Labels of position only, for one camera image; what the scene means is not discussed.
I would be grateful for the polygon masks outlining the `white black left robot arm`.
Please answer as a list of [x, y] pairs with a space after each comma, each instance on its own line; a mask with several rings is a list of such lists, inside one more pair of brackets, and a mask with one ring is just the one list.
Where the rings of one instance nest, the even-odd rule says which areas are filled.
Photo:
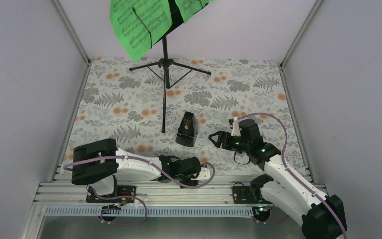
[[118, 196], [117, 182], [130, 180], [171, 182], [197, 185], [202, 165], [198, 158], [179, 159], [175, 156], [145, 157], [118, 149], [116, 141], [108, 138], [74, 148], [71, 182], [91, 186], [105, 201]]

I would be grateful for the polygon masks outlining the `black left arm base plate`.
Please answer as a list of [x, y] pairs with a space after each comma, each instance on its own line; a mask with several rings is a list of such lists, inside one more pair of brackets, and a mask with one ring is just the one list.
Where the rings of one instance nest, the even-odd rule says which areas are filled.
[[100, 199], [95, 195], [91, 186], [87, 186], [87, 195], [85, 201], [87, 203], [134, 203], [134, 199], [125, 198], [125, 196], [135, 196], [136, 186], [132, 185], [118, 185], [117, 192], [109, 195], [105, 195], [105, 199]]

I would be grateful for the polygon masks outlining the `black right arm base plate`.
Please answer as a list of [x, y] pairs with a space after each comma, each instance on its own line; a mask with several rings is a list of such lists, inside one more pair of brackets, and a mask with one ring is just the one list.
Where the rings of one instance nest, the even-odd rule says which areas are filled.
[[234, 204], [259, 204], [261, 199], [257, 199], [250, 192], [249, 186], [234, 185], [232, 187], [232, 197]]

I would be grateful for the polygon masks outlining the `black metronome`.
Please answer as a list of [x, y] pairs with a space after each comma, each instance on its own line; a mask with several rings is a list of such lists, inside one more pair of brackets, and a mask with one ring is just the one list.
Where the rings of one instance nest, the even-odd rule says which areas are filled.
[[175, 142], [185, 147], [194, 147], [198, 135], [198, 121], [194, 113], [185, 111]]

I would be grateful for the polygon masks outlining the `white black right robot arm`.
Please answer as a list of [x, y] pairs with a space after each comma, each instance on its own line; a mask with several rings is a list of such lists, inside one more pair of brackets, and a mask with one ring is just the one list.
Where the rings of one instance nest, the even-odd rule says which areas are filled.
[[215, 147], [245, 153], [263, 174], [250, 182], [250, 198], [278, 206], [297, 222], [307, 239], [345, 239], [347, 224], [342, 200], [316, 188], [284, 159], [284, 151], [264, 141], [252, 119], [233, 122], [232, 131], [209, 135]]

